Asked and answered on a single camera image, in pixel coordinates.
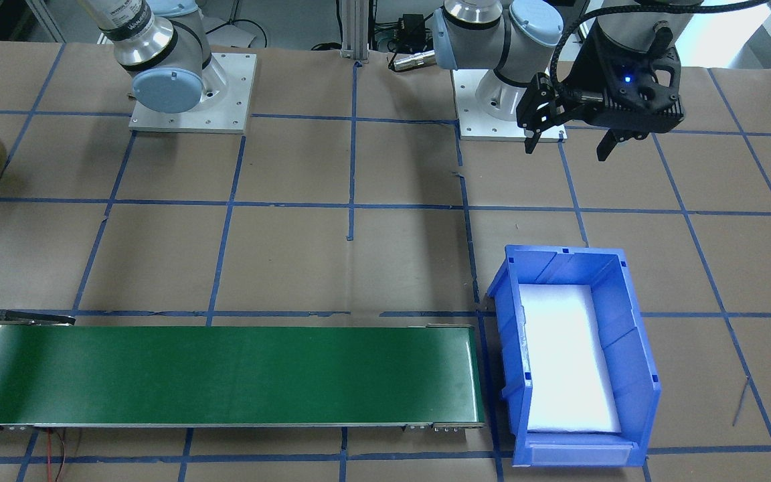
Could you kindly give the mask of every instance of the blue joint cap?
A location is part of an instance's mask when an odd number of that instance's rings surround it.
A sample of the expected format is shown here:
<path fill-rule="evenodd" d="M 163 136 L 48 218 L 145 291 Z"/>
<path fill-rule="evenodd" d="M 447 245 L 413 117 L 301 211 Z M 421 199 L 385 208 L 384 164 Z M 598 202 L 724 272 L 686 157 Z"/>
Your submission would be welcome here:
<path fill-rule="evenodd" d="M 135 98 L 148 109 L 169 114 L 197 106 L 203 88 L 201 77 L 183 68 L 151 68 L 133 77 Z"/>
<path fill-rule="evenodd" d="M 543 0 L 514 0 L 511 18 L 523 33 L 547 47 L 556 46 L 564 30 L 561 13 Z"/>
<path fill-rule="evenodd" d="M 174 18 L 198 10 L 195 0 L 147 0 L 154 15 Z"/>

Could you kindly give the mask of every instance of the label on robot arm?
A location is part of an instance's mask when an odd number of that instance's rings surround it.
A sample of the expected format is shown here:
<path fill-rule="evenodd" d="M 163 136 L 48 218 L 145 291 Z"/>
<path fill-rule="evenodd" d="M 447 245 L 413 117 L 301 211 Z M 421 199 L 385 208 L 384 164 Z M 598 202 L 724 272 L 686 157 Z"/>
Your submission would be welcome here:
<path fill-rule="evenodd" d="M 153 22 L 151 8 L 144 0 L 122 0 L 104 13 L 109 22 L 115 25 L 115 28 L 103 30 L 109 40 L 135 37 Z"/>

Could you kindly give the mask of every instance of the conveyor belt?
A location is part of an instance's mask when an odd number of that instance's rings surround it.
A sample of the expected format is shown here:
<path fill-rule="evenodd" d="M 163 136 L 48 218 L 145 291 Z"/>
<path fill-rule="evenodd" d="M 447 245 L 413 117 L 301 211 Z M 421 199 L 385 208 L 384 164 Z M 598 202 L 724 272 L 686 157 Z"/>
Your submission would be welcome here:
<path fill-rule="evenodd" d="M 483 425 L 471 327 L 0 324 L 0 428 Z"/>

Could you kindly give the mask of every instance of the white mounting plate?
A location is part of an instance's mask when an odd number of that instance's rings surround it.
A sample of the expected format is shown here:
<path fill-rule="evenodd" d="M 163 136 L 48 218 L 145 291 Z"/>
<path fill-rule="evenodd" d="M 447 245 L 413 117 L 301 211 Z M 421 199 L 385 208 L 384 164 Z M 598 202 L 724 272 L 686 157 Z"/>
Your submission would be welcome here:
<path fill-rule="evenodd" d="M 220 63 L 226 73 L 226 91 L 179 114 L 156 112 L 137 102 L 129 128 L 146 132 L 245 134 L 257 60 L 257 55 L 251 53 L 214 53 L 212 61 Z"/>
<path fill-rule="evenodd" d="M 524 141 L 525 131 L 516 121 L 503 121 L 484 112 L 475 100 L 475 90 L 486 70 L 463 68 L 453 70 L 454 100 L 460 119 L 460 138 L 469 141 Z M 555 126 L 541 134 L 541 143 L 557 143 L 567 138 L 563 125 Z"/>

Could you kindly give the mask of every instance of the blue plastic bin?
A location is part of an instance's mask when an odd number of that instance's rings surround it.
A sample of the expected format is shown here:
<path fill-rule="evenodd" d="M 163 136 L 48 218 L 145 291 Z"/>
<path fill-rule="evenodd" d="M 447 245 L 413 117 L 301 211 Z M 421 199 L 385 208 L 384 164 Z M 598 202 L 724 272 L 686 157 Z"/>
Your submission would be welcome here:
<path fill-rule="evenodd" d="M 619 434 L 527 430 L 531 354 L 520 284 L 590 286 Z M 509 245 L 487 293 L 495 299 L 505 361 L 502 398 L 507 400 L 511 432 L 517 437 L 514 467 L 642 466 L 661 385 L 623 250 Z"/>

